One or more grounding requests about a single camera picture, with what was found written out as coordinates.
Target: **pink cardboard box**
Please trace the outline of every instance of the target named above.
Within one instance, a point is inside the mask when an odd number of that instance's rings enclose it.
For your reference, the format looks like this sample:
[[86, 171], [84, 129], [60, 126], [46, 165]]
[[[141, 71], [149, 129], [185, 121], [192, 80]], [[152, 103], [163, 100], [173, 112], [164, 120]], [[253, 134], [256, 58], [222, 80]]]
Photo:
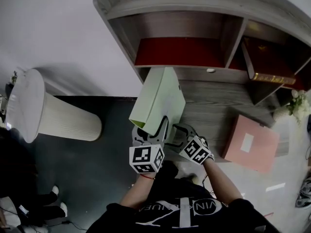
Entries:
[[279, 134], [239, 115], [223, 158], [241, 166], [267, 173], [271, 170]]

